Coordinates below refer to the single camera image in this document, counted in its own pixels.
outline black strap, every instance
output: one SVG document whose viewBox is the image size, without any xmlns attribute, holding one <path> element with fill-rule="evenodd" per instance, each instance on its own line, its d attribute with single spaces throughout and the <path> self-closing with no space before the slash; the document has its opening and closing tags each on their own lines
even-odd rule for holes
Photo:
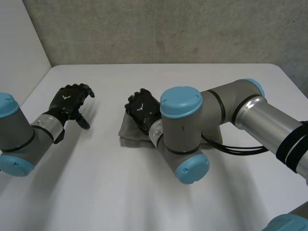
<svg viewBox="0 0 308 231">
<path fill-rule="evenodd" d="M 304 124 L 292 131 L 278 147 L 276 152 L 277 159 L 285 164 L 285 159 L 291 148 L 306 134 L 308 134 L 308 126 Z"/>
<path fill-rule="evenodd" d="M 168 148 L 168 147 L 166 146 L 166 149 L 167 149 L 169 152 L 174 153 L 174 154 L 177 154 L 177 155 L 188 155 L 188 154 L 192 154 L 192 153 L 198 151 L 199 148 L 200 148 L 200 145 L 199 145 L 198 147 L 196 147 L 196 148 L 190 150 L 190 151 L 178 152 L 178 151 L 174 151 L 174 150 L 172 150 L 172 149 L 170 149 L 170 148 Z"/>
<path fill-rule="evenodd" d="M 51 139 L 52 142 L 53 142 L 53 136 L 52 136 L 52 134 L 51 134 L 47 129 L 42 128 L 42 127 L 37 126 L 37 125 L 31 125 L 31 127 L 37 128 L 37 129 L 40 129 L 40 130 L 44 131 L 44 132 L 50 137 L 50 139 Z"/>
<path fill-rule="evenodd" d="M 33 131 L 32 137 L 31 137 L 26 143 L 24 143 L 23 145 L 20 145 L 20 146 L 18 146 L 18 147 L 16 147 L 16 148 L 12 148 L 12 149 L 0 149 L 0 150 L 1 150 L 3 153 L 16 152 L 16 151 L 18 151 L 19 149 L 22 149 L 22 148 L 28 146 L 28 145 L 34 140 L 34 138 L 35 138 L 35 132 Z"/>
<path fill-rule="evenodd" d="M 208 92 L 212 93 L 215 98 L 217 99 L 219 105 L 220 105 L 220 109 L 221 109 L 221 120 L 220 120 L 220 124 L 223 123 L 223 121 L 225 121 L 225 118 L 226 118 L 226 110 L 225 110 L 225 106 L 223 105 L 223 102 L 221 100 L 221 97 L 216 93 L 214 92 L 213 90 L 207 90 Z"/>
<path fill-rule="evenodd" d="M 306 135 L 304 138 L 302 138 L 298 144 L 294 147 L 294 149 L 290 152 L 286 165 L 295 173 L 296 167 L 300 159 L 303 157 L 303 155 L 308 150 L 308 135 Z"/>
<path fill-rule="evenodd" d="M 249 100 L 253 99 L 254 97 L 260 96 L 258 94 L 254 94 L 254 95 L 250 95 L 248 96 L 246 99 L 244 99 L 238 106 L 237 108 L 234 110 L 234 113 L 232 115 L 232 120 L 231 122 L 233 123 L 233 125 L 235 125 L 235 119 L 237 114 L 239 113 L 240 109 L 244 106 L 245 103 L 247 103 Z"/>
</svg>

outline silver metal band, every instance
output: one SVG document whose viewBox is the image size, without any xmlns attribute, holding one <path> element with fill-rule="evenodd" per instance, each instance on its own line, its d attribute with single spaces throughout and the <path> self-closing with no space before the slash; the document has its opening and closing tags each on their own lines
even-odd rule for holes
<svg viewBox="0 0 308 231">
<path fill-rule="evenodd" d="M 56 117 L 48 114 L 40 115 L 31 125 L 46 129 L 54 140 L 58 138 L 63 130 L 61 122 Z"/>
<path fill-rule="evenodd" d="M 149 130 L 150 140 L 155 145 L 155 147 L 157 147 L 157 141 L 162 135 L 163 135 L 163 123 L 162 120 L 159 119 L 152 124 Z"/>
<path fill-rule="evenodd" d="M 235 126 L 244 129 L 276 154 L 283 140 L 302 124 L 268 104 L 264 97 L 257 96 L 240 109 L 235 119 Z"/>
</svg>

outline metal cylinder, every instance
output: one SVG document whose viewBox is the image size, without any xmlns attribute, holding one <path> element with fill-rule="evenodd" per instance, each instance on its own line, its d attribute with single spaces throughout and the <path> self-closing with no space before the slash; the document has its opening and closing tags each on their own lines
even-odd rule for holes
<svg viewBox="0 0 308 231">
<path fill-rule="evenodd" d="M 252 95 L 264 96 L 263 89 L 253 79 L 239 79 L 211 90 L 208 90 L 221 101 L 224 117 L 221 124 L 231 122 L 234 111 L 247 97 Z"/>
<path fill-rule="evenodd" d="M 207 157 L 198 148 L 190 154 L 171 152 L 164 143 L 162 121 L 157 120 L 150 128 L 149 137 L 159 150 L 175 176 L 184 184 L 200 180 L 209 170 Z"/>
<path fill-rule="evenodd" d="M 29 142 L 34 131 L 13 97 L 3 94 L 0 99 L 0 149 L 10 151 Z"/>
<path fill-rule="evenodd" d="M 272 153 L 302 124 L 272 105 L 262 96 L 246 102 L 239 110 L 235 126 L 248 132 Z"/>
<path fill-rule="evenodd" d="M 179 119 L 162 116 L 164 141 L 168 149 L 179 153 L 190 153 L 199 147 L 202 132 L 199 123 L 200 111 Z"/>
<path fill-rule="evenodd" d="M 201 141 L 201 93 L 192 87 L 175 87 L 161 96 L 160 111 L 166 148 L 174 153 L 192 153 Z"/>
</svg>

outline gray robot arm segment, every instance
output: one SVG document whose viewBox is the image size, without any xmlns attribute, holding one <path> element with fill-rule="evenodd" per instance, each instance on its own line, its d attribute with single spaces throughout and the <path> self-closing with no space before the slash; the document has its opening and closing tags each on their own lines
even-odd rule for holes
<svg viewBox="0 0 308 231">
<path fill-rule="evenodd" d="M 61 122 L 47 114 L 31 125 L 20 108 L 0 118 L 0 169 L 13 176 L 27 176 L 63 131 Z"/>
<path fill-rule="evenodd" d="M 166 158 L 172 156 L 166 153 L 198 155 L 203 130 L 232 122 L 276 154 L 291 170 L 305 179 L 308 177 L 308 136 L 305 136 L 308 127 L 268 104 L 263 89 L 254 80 L 237 80 L 203 92 L 190 87 L 169 89 L 161 97 L 161 114 L 160 128 L 153 124 L 149 135 L 170 167 L 173 158 Z M 157 139 L 155 132 L 162 138 Z M 193 168 L 185 169 L 186 175 L 194 172 Z"/>
</svg>

